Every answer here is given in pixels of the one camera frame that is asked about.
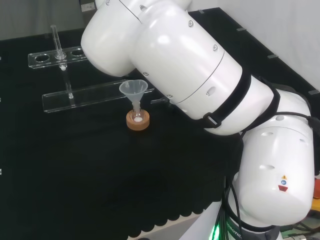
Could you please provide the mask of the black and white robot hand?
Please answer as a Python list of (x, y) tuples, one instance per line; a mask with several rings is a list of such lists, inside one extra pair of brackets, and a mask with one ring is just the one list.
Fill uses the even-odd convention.
[(163, 97), (163, 98), (160, 98), (160, 99), (151, 100), (150, 104), (151, 105), (164, 105), (164, 106), (167, 106), (167, 107), (172, 107), (173, 106), (171, 101), (166, 97)]

